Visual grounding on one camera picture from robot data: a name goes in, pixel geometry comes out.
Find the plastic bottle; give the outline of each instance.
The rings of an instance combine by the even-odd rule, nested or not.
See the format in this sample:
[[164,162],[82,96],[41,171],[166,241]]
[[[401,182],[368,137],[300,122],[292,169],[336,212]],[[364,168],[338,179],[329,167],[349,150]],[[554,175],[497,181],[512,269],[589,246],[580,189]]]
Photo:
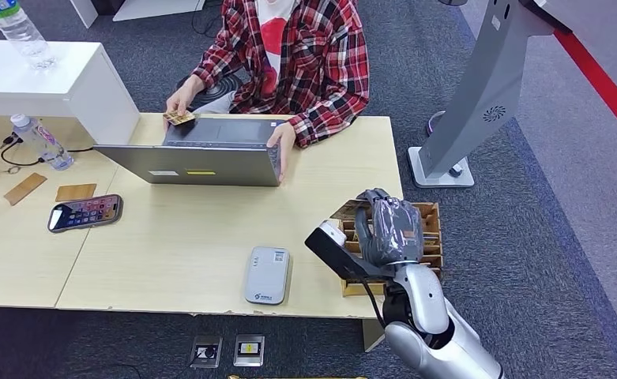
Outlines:
[[63,171],[73,164],[73,157],[55,140],[55,137],[43,128],[39,120],[15,114],[10,118],[13,132],[20,136],[25,144],[34,150],[57,171]]
[[50,47],[17,0],[0,0],[0,31],[34,69],[55,63]]

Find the gray stand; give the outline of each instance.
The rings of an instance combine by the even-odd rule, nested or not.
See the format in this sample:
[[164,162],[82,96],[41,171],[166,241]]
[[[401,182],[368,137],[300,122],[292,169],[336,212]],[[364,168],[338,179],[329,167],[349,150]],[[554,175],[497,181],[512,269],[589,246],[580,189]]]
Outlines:
[[[528,38],[554,30],[518,0],[489,1],[468,68],[446,113],[422,148],[408,149],[416,185],[473,186],[466,156],[515,115]],[[457,163],[462,172],[455,178],[448,171]]]

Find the person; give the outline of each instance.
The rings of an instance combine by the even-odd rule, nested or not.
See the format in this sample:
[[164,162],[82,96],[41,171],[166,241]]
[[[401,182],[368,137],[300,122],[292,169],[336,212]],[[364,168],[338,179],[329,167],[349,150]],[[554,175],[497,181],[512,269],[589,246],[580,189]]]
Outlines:
[[244,67],[250,82],[195,113],[293,114],[267,145],[288,152],[348,127],[369,101],[367,46],[356,0],[224,0],[222,29],[166,102],[184,114],[201,91]]

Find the white table leg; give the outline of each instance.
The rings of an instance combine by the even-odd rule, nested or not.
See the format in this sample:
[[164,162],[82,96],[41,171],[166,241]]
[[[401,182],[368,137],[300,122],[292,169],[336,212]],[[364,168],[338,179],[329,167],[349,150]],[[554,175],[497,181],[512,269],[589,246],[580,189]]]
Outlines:
[[140,114],[103,47],[74,85],[69,109],[97,144],[127,144]]
[[371,352],[385,339],[385,330],[378,319],[362,319],[362,333],[364,336],[364,352]]
[[71,4],[76,9],[76,13],[78,13],[86,28],[92,26],[94,20],[99,16],[96,8],[94,8],[94,4],[92,4],[92,0],[71,0]]

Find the laptop lid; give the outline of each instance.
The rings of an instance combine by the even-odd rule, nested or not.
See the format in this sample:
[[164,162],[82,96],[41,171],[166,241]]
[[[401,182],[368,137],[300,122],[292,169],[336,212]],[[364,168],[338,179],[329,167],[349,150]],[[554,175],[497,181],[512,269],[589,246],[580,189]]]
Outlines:
[[95,145],[94,149],[149,183],[278,186],[277,148],[185,148]]

